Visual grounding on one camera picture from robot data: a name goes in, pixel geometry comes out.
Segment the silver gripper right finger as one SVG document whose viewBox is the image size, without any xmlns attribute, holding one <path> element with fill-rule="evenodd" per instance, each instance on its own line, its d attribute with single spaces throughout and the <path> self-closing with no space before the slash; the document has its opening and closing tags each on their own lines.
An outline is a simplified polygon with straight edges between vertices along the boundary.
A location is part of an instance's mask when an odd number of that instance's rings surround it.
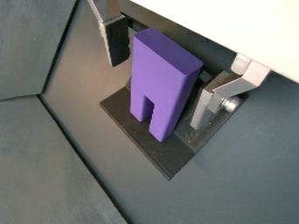
<svg viewBox="0 0 299 224">
<path fill-rule="evenodd" d="M 270 69 L 238 54 L 231 64 L 231 71 L 223 71 L 201 92 L 201 98 L 194 111 L 191 126 L 199 130 L 221 109 L 233 112 L 239 106 L 238 95 L 259 87 Z"/>
</svg>

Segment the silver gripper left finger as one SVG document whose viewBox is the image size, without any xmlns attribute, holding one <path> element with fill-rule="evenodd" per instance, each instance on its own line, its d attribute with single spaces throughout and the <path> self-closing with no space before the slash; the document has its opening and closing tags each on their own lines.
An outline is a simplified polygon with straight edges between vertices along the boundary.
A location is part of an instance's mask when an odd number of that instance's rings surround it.
<svg viewBox="0 0 299 224">
<path fill-rule="evenodd" d="M 107 59 L 113 67 L 130 58 L 127 17 L 122 14 L 118 0 L 88 0 L 105 39 Z"/>
</svg>

